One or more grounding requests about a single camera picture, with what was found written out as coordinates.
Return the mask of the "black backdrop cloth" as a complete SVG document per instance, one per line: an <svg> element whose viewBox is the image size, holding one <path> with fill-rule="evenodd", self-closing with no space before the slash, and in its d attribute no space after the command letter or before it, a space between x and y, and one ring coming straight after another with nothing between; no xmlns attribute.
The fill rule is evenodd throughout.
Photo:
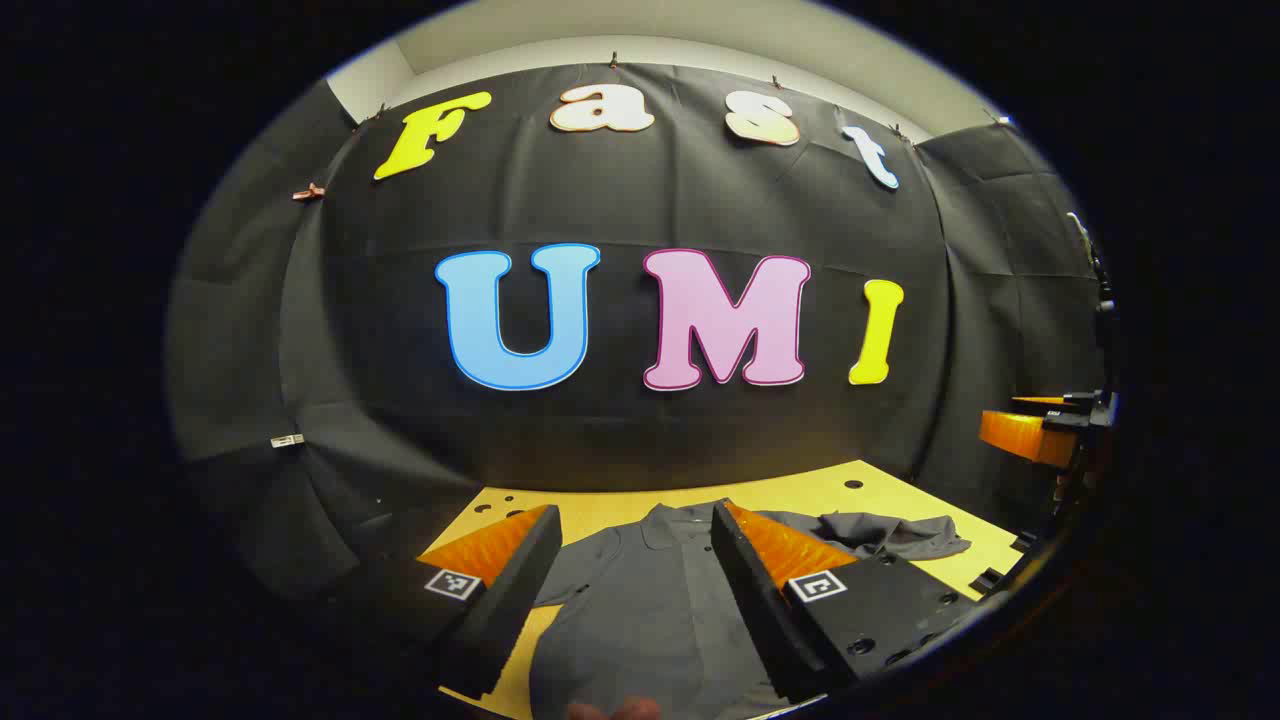
<svg viewBox="0 0 1280 720"><path fill-rule="evenodd" d="M860 460L1044 529L1050 474L978 432L1015 395L1103 380L1062 177L1009 123L910 142L790 90L799 141L754 142L724 100L755 87L548 67L353 129L317 85L236 159L175 274L168 400L273 607L319 615L484 486ZM312 182L324 199L291 199Z"/></svg>

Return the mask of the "grey button-up shirt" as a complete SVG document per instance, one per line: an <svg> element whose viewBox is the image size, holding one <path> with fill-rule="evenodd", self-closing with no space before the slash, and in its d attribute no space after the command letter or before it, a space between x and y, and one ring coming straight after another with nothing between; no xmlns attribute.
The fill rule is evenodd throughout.
<svg viewBox="0 0 1280 720"><path fill-rule="evenodd" d="M654 700L660 720L782 710L710 548L712 505L654 506L558 552L536 603L556 606L529 673L532 720L571 705Z"/></svg>

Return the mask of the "grey metal stand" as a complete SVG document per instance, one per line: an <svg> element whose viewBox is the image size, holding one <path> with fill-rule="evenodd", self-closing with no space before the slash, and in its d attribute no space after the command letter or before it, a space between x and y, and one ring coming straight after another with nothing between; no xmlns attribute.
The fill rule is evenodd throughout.
<svg viewBox="0 0 1280 720"><path fill-rule="evenodd" d="M1100 315L1108 315L1115 311L1114 286L1108 272L1105 268L1103 258L1098 247L1092 242L1091 233L1075 211L1068 211L1066 218L1071 222L1085 252L1089 268L1100 284L1100 301L1096 311Z"/></svg>

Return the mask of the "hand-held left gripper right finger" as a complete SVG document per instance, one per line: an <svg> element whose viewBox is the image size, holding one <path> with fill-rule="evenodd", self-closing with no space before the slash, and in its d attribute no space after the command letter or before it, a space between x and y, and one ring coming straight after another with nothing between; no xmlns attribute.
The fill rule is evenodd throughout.
<svg viewBox="0 0 1280 720"><path fill-rule="evenodd" d="M710 541L776 692L792 703L906 667L978 606L896 553L855 559L731 501L714 505Z"/></svg>

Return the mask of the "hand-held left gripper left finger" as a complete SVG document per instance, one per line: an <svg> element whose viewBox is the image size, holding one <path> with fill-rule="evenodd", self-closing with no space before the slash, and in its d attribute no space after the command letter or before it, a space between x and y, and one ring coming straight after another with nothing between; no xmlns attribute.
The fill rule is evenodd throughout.
<svg viewBox="0 0 1280 720"><path fill-rule="evenodd" d="M410 689L493 692L562 547L541 505L421 553L389 551L330 592L330 629L361 669Z"/></svg>

